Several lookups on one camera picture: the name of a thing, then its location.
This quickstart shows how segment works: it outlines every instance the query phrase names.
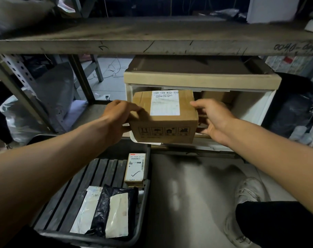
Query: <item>black plastic tray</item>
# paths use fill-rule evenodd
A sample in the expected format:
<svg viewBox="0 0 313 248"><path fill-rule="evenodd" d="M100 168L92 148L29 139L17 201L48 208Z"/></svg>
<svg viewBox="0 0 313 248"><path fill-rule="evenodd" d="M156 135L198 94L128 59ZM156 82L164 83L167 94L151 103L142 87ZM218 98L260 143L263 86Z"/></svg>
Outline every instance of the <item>black plastic tray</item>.
<svg viewBox="0 0 313 248"><path fill-rule="evenodd" d="M55 137L55 135L38 135L28 144L52 137ZM150 145L134 143L130 139L122 139L116 145L105 150L98 158L92 160L69 180L44 205L31 226L43 236L57 238L79 246L133 246L138 241L142 231L142 222L150 188L150 180L148 179L144 183L144 195L139 212L138 225L135 229L134 237L130 241L119 241L69 232L83 203L86 189L90 185L103 186L108 184L114 187L127 187L123 180L129 153L146 153L146 169L148 171Z"/></svg>

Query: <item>hand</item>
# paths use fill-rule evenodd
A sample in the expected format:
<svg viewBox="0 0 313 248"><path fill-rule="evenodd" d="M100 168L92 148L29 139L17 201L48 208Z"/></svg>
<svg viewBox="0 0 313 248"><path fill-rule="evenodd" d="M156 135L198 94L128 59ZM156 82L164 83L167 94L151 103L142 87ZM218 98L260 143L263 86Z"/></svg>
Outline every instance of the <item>hand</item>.
<svg viewBox="0 0 313 248"><path fill-rule="evenodd" d="M122 126L130 117L131 111L139 111L140 106L131 102L114 100L109 103L102 118L107 120L109 125L106 140L109 145L113 145L121 140L123 133L130 131L130 126Z"/></svg>
<svg viewBox="0 0 313 248"><path fill-rule="evenodd" d="M198 109L199 123L208 125L207 128L197 128L197 133L209 135L216 142L228 146L229 138L224 133L228 123L236 118L225 106L215 99L199 99L191 101L190 104Z"/></svg>

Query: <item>left hand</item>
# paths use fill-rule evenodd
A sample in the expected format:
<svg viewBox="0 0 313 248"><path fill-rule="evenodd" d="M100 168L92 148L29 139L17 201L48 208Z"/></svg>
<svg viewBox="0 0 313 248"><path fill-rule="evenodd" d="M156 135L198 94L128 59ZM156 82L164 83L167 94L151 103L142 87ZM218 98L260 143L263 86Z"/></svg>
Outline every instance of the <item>left hand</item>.
<svg viewBox="0 0 313 248"><path fill-rule="evenodd" d="M109 103L102 115L109 125L107 141L110 145L121 140L123 133L130 131L130 126L123 126L130 117L131 111L139 111L140 106L122 100L114 100Z"/></svg>

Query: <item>forearm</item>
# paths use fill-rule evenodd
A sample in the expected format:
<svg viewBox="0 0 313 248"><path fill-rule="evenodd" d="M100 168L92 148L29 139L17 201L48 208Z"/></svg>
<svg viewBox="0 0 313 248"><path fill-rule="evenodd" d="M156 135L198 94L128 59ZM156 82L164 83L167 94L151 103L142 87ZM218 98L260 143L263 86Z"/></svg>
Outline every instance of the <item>forearm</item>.
<svg viewBox="0 0 313 248"><path fill-rule="evenodd" d="M247 121L232 119L228 146L264 171L313 212L313 148Z"/></svg>
<svg viewBox="0 0 313 248"><path fill-rule="evenodd" d="M105 120L99 119L0 154L0 235L7 235L8 229L20 229L33 210L107 148L107 127Z"/></svg>

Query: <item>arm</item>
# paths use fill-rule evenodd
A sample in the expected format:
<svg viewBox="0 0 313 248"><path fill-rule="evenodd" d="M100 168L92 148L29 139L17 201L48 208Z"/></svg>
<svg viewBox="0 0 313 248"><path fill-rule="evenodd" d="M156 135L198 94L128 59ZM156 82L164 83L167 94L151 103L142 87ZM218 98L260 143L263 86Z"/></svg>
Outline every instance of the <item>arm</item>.
<svg viewBox="0 0 313 248"><path fill-rule="evenodd" d="M208 125L199 130L201 133L273 177L313 213L313 148L237 119L215 100L200 99L191 104L199 108L199 114L208 116L199 119Z"/></svg>
<svg viewBox="0 0 313 248"><path fill-rule="evenodd" d="M110 103L101 118L61 136L0 154L0 247L61 186L128 131L122 125L140 107Z"/></svg>

